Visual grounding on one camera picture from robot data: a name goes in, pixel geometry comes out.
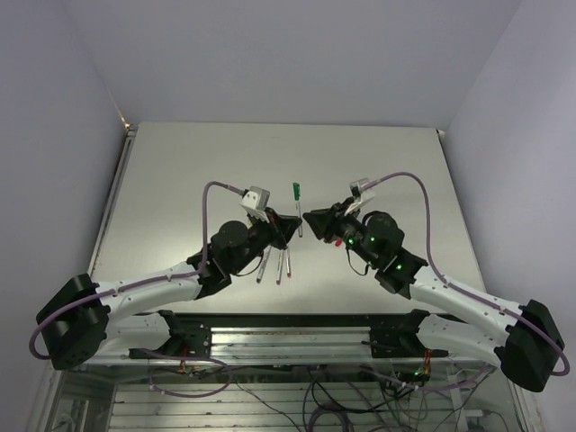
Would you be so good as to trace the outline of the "white marker green end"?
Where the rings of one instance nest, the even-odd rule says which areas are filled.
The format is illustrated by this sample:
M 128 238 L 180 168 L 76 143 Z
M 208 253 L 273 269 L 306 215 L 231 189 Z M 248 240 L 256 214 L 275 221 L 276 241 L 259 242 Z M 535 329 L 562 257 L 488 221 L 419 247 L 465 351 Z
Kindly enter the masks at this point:
M 298 226 L 297 232 L 298 236 L 301 239 L 303 237 L 303 227 L 302 227 L 302 208 L 301 208 L 301 200 L 299 202 L 295 202 L 295 209 L 298 218 L 300 219 L 300 225 Z

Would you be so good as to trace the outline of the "green pen cap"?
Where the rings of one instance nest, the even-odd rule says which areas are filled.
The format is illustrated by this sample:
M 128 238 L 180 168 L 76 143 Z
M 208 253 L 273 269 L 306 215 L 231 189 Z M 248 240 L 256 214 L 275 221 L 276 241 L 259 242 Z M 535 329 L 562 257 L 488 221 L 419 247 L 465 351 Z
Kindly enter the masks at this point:
M 292 184 L 293 198 L 298 203 L 301 199 L 301 186 L 299 183 Z

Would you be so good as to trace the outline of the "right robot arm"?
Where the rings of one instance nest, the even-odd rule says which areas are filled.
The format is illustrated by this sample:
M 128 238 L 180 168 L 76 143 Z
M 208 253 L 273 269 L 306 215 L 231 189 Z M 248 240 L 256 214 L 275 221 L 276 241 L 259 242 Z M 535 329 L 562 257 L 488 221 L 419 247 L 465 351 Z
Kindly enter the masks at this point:
M 384 211 L 359 220 L 344 203 L 336 203 L 308 211 L 303 218 L 317 239 L 342 241 L 375 271 L 375 279 L 389 293 L 454 316 L 448 320 L 423 310 L 410 313 L 407 328 L 396 336 L 403 354 L 444 350 L 498 367 L 525 390 L 545 389 L 564 343 L 551 312 L 540 301 L 519 304 L 457 286 L 403 247 L 404 232 Z

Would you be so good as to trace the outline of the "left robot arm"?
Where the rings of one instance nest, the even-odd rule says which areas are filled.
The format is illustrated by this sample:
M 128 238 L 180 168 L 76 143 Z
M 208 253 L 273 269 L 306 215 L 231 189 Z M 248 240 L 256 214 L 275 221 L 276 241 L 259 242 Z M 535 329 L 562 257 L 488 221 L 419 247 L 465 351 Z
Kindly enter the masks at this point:
M 88 274 L 70 278 L 36 316 L 34 338 L 42 338 L 48 352 L 36 358 L 57 370 L 69 370 L 92 358 L 111 339 L 112 326 L 141 312 L 173 302 L 213 296 L 268 248 L 287 249 L 302 225 L 298 216 L 281 215 L 272 208 L 265 217 L 224 223 L 197 254 L 184 262 L 137 281 L 95 282 Z

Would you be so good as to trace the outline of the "white marker red end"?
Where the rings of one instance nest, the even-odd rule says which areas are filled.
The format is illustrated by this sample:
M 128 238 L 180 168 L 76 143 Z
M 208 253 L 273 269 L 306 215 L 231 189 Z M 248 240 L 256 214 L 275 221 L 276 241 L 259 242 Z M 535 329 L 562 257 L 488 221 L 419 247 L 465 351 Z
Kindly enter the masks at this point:
M 288 278 L 292 277 L 292 260 L 291 260 L 291 252 L 290 249 L 287 248 L 285 250 L 285 263 L 286 263 L 286 274 Z

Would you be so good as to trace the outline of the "white marker purple end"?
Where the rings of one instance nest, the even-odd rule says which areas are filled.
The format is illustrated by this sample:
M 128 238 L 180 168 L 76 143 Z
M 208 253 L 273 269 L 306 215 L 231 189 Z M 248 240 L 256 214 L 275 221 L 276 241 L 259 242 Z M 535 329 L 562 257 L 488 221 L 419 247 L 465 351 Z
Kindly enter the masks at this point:
M 284 250 L 280 249 L 278 253 L 277 266 L 275 271 L 276 285 L 280 285 L 282 283 L 283 270 L 284 270 Z

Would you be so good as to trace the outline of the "white marker blue end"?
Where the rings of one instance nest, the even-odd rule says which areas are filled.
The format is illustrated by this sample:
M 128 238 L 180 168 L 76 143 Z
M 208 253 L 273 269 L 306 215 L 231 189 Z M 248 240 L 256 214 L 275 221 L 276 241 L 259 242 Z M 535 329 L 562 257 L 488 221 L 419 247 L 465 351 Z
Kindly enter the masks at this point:
M 266 267 L 267 267 L 267 264 L 268 264 L 268 261 L 269 261 L 269 257 L 270 257 L 270 254 L 271 254 L 271 249 L 272 249 L 271 247 L 268 247 L 268 248 L 265 250 L 265 253 L 263 254 L 262 262 L 261 262 L 261 264 L 260 264 L 260 266 L 259 266 L 259 268 L 258 268 L 257 274 L 256 274 L 256 282 L 257 282 L 258 284 L 260 284 L 260 283 L 262 282 L 263 278 L 264 278 L 265 271 L 266 271 Z

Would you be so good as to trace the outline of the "aluminium frame rails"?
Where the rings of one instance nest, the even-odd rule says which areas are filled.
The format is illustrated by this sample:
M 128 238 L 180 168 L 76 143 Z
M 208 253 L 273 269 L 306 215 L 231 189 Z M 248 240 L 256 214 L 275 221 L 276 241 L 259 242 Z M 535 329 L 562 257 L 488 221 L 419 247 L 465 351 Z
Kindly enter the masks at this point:
M 369 315 L 178 314 L 211 329 L 204 359 L 129 359 L 167 336 L 158 312 L 112 325 L 51 375 L 48 431 L 539 431 L 497 367 L 428 349 L 372 358 Z

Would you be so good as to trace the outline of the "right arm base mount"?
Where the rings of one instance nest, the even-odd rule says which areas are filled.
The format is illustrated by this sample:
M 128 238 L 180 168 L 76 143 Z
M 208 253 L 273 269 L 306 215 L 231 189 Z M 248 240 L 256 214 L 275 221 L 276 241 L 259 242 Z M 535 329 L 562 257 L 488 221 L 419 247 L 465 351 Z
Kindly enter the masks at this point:
M 429 311 L 415 309 L 407 314 L 369 315 L 368 346 L 372 358 L 423 357 L 428 350 L 418 338 L 420 325 Z

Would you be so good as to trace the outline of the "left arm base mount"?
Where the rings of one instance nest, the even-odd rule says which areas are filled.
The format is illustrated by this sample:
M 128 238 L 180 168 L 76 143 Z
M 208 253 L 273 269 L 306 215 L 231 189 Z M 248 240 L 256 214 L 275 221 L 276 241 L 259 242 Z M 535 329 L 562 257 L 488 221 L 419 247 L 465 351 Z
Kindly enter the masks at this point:
M 211 354 L 212 332 L 204 323 L 175 314 L 171 310 L 158 312 L 160 323 L 167 325 L 167 336 L 153 348 L 142 344 L 129 349 L 129 359 L 183 360 L 204 359 Z

